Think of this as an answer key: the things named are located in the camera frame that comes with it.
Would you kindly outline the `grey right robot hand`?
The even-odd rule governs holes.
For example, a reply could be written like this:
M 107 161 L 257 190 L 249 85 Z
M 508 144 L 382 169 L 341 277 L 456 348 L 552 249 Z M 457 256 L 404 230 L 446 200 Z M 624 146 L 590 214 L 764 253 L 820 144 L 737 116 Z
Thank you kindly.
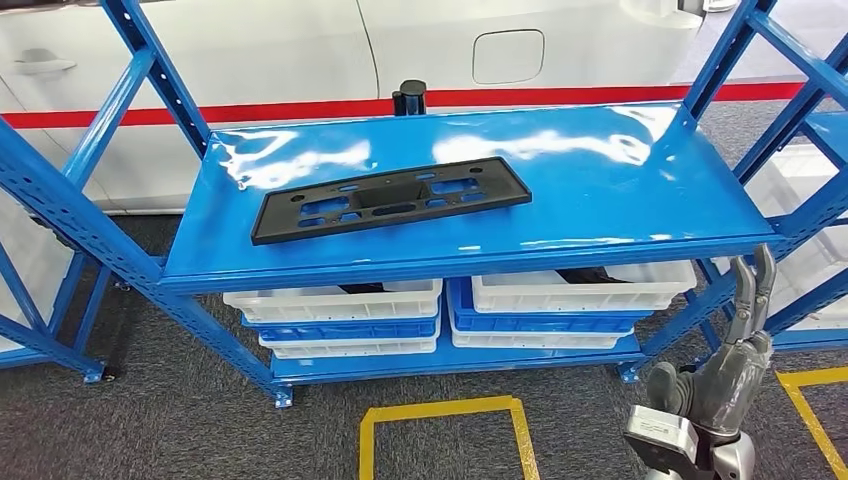
M 731 259 L 736 278 L 735 315 L 724 341 L 695 372 L 656 364 L 647 380 L 651 406 L 689 419 L 720 436 L 737 434 L 773 354 L 764 330 L 777 264 L 767 245 L 754 251 L 755 267 Z

